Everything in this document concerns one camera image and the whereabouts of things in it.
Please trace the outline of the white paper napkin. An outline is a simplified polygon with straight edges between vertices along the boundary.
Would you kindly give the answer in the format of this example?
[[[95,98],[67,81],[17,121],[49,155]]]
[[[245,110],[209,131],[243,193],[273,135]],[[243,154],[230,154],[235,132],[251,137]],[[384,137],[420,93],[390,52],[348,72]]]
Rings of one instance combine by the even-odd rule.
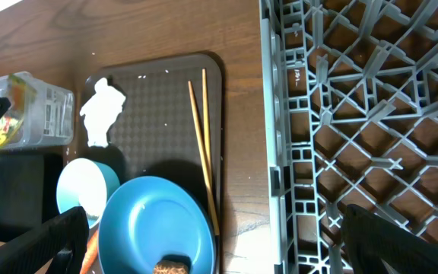
[[[126,96],[109,85],[106,78],[95,83],[94,91],[95,94],[84,104],[79,114],[84,117],[87,146],[106,148],[109,144],[107,133],[122,112]]]

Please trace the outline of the blue plate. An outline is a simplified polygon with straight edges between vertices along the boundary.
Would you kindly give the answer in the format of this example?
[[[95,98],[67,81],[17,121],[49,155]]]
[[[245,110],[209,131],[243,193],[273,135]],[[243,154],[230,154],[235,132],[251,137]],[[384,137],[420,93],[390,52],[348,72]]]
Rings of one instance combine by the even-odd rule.
[[[104,273],[151,273],[162,260],[190,274],[215,271],[214,232],[207,212],[181,186],[161,177],[137,177],[117,189],[100,220]]]

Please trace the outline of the brown plastic tray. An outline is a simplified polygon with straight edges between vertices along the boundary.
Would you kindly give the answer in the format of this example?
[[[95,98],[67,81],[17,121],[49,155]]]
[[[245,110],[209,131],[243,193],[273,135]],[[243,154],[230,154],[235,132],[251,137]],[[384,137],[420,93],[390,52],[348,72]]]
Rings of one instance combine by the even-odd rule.
[[[221,198],[222,74],[210,56],[194,54],[134,65],[103,68],[85,83],[84,99],[106,78],[126,100],[110,127],[107,148],[85,148],[83,155],[110,166],[120,186],[137,177],[161,177],[181,186],[208,213],[188,81],[192,82],[203,130],[202,69],[207,72],[211,135],[212,193]]]

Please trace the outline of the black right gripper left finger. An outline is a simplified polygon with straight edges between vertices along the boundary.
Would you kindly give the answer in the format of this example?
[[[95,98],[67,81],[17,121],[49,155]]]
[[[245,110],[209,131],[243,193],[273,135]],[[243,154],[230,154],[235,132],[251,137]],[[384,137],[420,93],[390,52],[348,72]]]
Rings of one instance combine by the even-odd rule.
[[[1,245],[0,273],[35,273],[48,263],[48,273],[78,274],[88,236],[86,212],[75,206]]]

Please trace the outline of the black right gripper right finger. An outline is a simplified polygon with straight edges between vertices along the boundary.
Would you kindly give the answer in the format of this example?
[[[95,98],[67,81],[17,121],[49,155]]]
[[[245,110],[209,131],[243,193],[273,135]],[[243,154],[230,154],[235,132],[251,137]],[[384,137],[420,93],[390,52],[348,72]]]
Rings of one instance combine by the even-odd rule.
[[[397,225],[350,204],[344,213],[341,236],[355,274],[438,273],[438,246]]]

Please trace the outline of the brown noodle clump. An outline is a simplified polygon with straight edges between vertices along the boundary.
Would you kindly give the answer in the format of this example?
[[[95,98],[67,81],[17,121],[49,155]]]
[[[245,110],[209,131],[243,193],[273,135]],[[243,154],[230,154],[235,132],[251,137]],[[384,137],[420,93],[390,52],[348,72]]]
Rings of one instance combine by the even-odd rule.
[[[160,261],[153,269],[153,274],[188,274],[189,269],[183,263],[169,260]]]

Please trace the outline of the light blue rice bowl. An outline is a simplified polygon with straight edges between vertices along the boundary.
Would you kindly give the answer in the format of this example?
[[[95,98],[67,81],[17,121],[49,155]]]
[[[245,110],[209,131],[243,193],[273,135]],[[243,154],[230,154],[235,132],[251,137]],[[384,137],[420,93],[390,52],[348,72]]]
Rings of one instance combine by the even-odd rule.
[[[63,213],[81,206],[89,229],[93,229],[119,186],[119,178],[110,166],[86,158],[74,159],[60,173],[56,186],[57,208]]]

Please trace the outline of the grey dishwasher rack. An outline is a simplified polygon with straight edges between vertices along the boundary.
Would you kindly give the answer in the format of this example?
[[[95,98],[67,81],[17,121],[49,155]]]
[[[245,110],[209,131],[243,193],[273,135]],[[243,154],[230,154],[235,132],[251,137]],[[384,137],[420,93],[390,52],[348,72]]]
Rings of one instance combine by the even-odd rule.
[[[438,245],[438,0],[261,0],[276,273],[349,273],[356,204]]]

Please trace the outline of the wooden chopstick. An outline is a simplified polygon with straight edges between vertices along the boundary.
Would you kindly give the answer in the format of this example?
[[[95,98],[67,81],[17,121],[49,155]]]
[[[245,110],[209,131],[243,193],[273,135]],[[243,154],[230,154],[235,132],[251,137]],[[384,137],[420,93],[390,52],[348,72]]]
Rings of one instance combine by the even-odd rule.
[[[208,211],[209,211],[209,215],[211,217],[214,235],[219,236],[220,235],[220,228],[219,228],[219,222],[218,222],[218,218],[217,218],[214,197],[213,197],[213,193],[212,193],[210,168],[208,166],[208,162],[206,159],[205,143],[204,143],[204,139],[203,139],[203,135],[202,135],[201,123],[199,120],[198,108],[197,108],[197,103],[195,100],[195,93],[193,91],[193,86],[192,86],[191,81],[188,81],[188,89],[189,89],[189,99],[190,99],[190,104],[191,104],[191,109],[192,109],[192,117],[193,117],[194,127],[195,127],[195,135],[197,138],[199,155],[200,155],[200,160],[201,160],[202,173],[203,173],[205,187],[206,187],[206,191],[207,191]]]
[[[208,85],[207,85],[207,72],[206,69],[202,69],[202,102],[203,102],[203,130],[205,140],[205,152],[206,160],[208,164],[208,179],[209,185],[213,186],[212,180],[212,166],[211,166],[211,135],[210,135],[210,120],[209,120],[209,108],[208,108]]]

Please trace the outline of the clear plastic bin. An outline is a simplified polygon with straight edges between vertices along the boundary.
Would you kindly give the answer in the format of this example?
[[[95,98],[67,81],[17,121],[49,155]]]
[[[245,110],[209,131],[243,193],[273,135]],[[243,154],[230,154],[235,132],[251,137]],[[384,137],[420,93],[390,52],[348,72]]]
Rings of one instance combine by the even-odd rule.
[[[48,84],[29,72],[17,72],[36,89],[36,100],[25,111],[25,120],[15,140],[0,151],[67,145],[73,138],[75,97],[70,90]],[[9,75],[0,77],[0,97]]]

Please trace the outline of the orange carrot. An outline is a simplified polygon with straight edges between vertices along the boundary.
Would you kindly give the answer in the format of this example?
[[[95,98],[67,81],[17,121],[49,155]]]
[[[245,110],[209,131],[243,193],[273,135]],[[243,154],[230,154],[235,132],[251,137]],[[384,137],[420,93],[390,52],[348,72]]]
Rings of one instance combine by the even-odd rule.
[[[87,251],[84,255],[84,259],[82,261],[80,274],[86,274],[89,269],[92,267],[97,254],[98,254],[98,235],[99,232],[95,231],[91,236],[90,240],[87,242]]]

